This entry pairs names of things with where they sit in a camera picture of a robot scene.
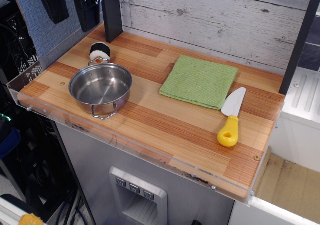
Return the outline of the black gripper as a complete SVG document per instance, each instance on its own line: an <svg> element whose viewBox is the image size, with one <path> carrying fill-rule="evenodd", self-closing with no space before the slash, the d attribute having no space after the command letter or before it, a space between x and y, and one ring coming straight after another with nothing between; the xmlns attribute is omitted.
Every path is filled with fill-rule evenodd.
<svg viewBox="0 0 320 225"><path fill-rule="evenodd" d="M41 0L50 20L56 25L70 17L66 0ZM75 0L81 30L86 33L100 24L102 0Z"/></svg>

